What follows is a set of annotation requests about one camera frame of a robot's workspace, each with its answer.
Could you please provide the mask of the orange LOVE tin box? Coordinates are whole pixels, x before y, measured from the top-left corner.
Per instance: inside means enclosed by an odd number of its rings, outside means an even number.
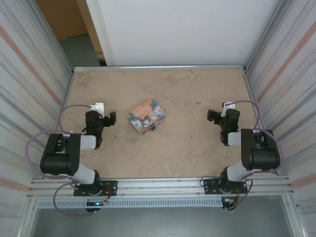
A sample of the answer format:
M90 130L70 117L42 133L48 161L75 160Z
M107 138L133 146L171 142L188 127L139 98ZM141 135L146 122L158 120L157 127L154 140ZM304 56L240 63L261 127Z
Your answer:
M127 113L127 119L135 128L138 135L144 135L164 122L165 112L154 100L148 100Z

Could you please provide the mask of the black controller box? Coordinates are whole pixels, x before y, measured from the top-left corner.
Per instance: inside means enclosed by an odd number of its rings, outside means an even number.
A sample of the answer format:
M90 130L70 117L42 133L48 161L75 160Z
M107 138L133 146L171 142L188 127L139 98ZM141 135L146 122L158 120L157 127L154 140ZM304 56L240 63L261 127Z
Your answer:
M222 209L225 211L238 203L237 197L222 197Z
M102 202L99 201L87 201L86 202L86 206L85 206L85 210L87 212L97 212L101 209L101 207L103 206Z

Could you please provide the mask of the brown wooden board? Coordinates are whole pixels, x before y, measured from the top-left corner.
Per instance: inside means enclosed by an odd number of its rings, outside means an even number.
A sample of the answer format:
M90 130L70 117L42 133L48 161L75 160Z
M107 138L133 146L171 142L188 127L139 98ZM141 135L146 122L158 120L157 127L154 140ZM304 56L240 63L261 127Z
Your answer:
M56 38L88 34L99 60L104 60L86 0L35 0Z

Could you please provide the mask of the aluminium table side rail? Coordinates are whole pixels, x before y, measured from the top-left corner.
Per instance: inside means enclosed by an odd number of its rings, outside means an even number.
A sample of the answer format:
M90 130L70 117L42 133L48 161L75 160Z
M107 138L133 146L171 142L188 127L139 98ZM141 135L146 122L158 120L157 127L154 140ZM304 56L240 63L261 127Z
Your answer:
M72 134L73 133L72 131L65 131L62 128L62 118L63 118L63 113L65 112L66 107L67 107L67 102L68 102L70 90L71 90L71 87L72 87L72 83L73 83L73 80L74 80L74 75L75 75L75 71L72 70L70 81L68 83L68 87L67 87L67 90L66 90L66 95L65 95L65 98L64 98L63 103L62 103L60 114L58 115L58 121L57 121L56 129L51 129L49 132L46 132L46 134L50 134L50 133Z
M252 107L253 107L253 111L255 113L255 116L256 116L256 121L257 121L257 128L261 128L261 129L264 129L264 122L262 121L262 118L261 118L261 115L260 115L260 109L258 107L258 103L257 103L257 100L255 98L255 95L254 95L254 92L253 92L253 89L251 87L251 84L250 84L250 80L249 80L249 76L248 76L248 73L246 71L246 68L244 67L242 69L242 73L243 73L243 78L244 78L244 81L245 81L245 85L246 85L246 88L247 88L247 91L248 91L248 94L249 94L249 98L250 98L250 101L253 103ZM277 147L277 151L280 153L280 164L282 163L282 158L283 158L283 149L280 145L280 142L276 139L276 137L274 137L272 135L272 139L273 141L275 141L276 143L276 147Z

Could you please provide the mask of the long aluminium table edge rail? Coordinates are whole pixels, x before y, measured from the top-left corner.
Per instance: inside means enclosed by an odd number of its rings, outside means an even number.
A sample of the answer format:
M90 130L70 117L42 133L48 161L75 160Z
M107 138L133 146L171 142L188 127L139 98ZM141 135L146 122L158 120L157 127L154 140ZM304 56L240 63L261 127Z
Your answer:
M75 67L74 72L92 71L148 71L148 70L213 70L240 69L241 64L212 64L212 65L154 65L154 66L104 66L104 67Z

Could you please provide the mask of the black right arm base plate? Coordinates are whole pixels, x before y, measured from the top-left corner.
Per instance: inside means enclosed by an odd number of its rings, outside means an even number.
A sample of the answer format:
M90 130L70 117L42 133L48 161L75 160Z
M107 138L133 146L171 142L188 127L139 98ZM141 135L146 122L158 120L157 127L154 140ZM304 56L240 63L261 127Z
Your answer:
M246 194L248 191L245 182L232 182L221 178L204 179L203 186L206 195L237 195L238 193Z

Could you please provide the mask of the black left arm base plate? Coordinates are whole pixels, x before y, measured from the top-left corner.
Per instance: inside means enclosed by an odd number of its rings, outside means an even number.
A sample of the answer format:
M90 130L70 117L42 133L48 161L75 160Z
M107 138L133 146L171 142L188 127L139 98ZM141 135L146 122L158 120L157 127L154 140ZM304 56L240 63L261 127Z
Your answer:
M76 185L75 197L111 197L116 196L118 182L116 180L103 180L100 184Z

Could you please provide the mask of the wide aluminium mounting rail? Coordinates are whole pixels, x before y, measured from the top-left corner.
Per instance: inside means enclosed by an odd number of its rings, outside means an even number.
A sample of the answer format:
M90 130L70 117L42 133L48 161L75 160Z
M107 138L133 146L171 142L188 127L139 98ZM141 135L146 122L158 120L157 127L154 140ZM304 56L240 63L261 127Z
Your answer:
M117 179L116 198L198 197L205 195L199 178L131 178ZM287 176L255 176L250 196L291 195ZM32 198L50 198L67 180L32 180L27 194Z

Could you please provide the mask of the white door frame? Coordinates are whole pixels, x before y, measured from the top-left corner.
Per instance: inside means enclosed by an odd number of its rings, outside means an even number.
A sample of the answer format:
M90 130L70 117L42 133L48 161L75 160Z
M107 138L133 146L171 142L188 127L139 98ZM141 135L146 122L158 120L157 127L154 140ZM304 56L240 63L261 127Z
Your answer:
M102 14L101 0L86 0L93 25L99 39L105 61L108 66L116 66L112 45L109 39L105 20Z

